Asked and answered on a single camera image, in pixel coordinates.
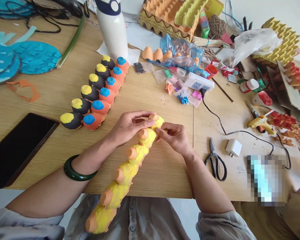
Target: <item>yellow egg carton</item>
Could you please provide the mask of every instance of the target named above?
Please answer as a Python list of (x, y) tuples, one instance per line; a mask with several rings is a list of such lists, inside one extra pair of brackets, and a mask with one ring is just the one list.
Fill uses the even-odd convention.
[(177, 11), (174, 23), (192, 27), (196, 20), (199, 19), (200, 12), (206, 5), (206, 2), (207, 0), (186, 0)]
[(283, 42), (270, 54), (263, 56), (253, 55), (252, 57), (257, 62), (269, 67), (277, 67), (277, 60), (284, 65), (294, 60), (294, 56), (297, 55), (297, 43), (299, 42), (298, 38), (300, 35), (296, 35), (296, 32), (286, 26), (286, 24), (281, 24), (280, 21), (275, 21), (274, 17), (262, 25), (262, 28), (271, 28), (274, 30), (278, 38), (282, 39)]
[[(191, 42), (198, 25), (200, 12), (196, 16), (193, 15), (191, 17), (188, 15), (188, 12), (196, 12), (195, 8), (182, 8), (185, 4), (188, 6), (188, 1), (200, 2), (200, 4), (202, 4), (201, 9), (207, 2), (207, 0), (186, 0), (185, 2), (181, 0), (147, 0), (143, 4), (140, 12), (140, 25), (146, 25), (148, 30), (153, 28), (155, 34), (159, 34), (161, 32), (162, 35), (169, 34), (173, 38), (180, 38)], [(179, 13), (179, 16), (187, 16), (187, 24), (189, 22), (193, 22), (191, 26), (175, 24), (175, 16), (180, 10), (181, 12)]]

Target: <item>yellow glue gun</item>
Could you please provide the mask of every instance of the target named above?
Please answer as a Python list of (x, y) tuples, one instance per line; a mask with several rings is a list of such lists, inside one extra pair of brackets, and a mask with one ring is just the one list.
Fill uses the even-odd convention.
[(269, 135), (276, 135), (277, 131), (273, 130), (273, 128), (267, 123), (268, 118), (266, 117), (267, 115), (269, 115), (270, 113), (272, 113), (272, 111), (266, 113), (265, 115), (261, 115), (255, 119), (253, 119), (249, 124), (248, 124), (248, 128), (256, 128), (258, 126), (264, 127), (267, 131), (267, 133)]

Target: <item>white water bottle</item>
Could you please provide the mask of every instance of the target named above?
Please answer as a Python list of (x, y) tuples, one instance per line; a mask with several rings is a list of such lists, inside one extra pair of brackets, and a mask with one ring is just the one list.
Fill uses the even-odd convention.
[(121, 12), (121, 0), (95, 0), (97, 18), (109, 56), (128, 57), (127, 31)]

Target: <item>white wall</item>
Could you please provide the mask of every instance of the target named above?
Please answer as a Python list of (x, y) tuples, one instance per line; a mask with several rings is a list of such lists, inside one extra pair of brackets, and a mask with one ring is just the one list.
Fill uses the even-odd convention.
[[(265, 21), (275, 17), (277, 21), (287, 24), (287, 27), (292, 27), (292, 30), (300, 35), (300, 0), (232, 0), (231, 4), (233, 16), (242, 25), (244, 16), (247, 18), (247, 26), (253, 21), (252, 29), (260, 28)], [(226, 11), (228, 14), (230, 13), (229, 0)], [(225, 15), (221, 13), (220, 18), (225, 20)], [(237, 29), (230, 17), (227, 17), (227, 20), (233, 29)], [(300, 61), (300, 54), (295, 59)]]

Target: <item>scissors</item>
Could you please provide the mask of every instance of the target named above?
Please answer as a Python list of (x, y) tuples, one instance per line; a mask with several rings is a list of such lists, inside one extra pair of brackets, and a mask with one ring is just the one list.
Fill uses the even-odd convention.
[[(210, 137), (210, 150), (211, 150), (211, 153), (206, 158), (206, 160), (204, 161), (204, 164), (207, 165), (207, 162), (210, 159), (210, 164), (211, 164), (211, 168), (212, 168), (212, 175), (213, 175), (213, 177), (216, 178), (216, 176), (217, 176), (218, 180), (221, 181), (221, 182), (223, 182), (227, 178), (227, 167), (226, 167), (226, 164), (224, 163), (224, 161), (216, 154), (216, 150), (214, 148), (214, 143), (213, 143), (212, 137)], [(214, 168), (214, 164), (213, 164), (213, 160), (212, 160), (213, 156), (216, 159), (216, 168)], [(221, 179), (220, 179), (220, 176), (219, 176), (219, 168), (218, 168), (218, 161), (219, 160), (222, 163), (223, 169), (224, 169), (223, 178), (221, 178)]]

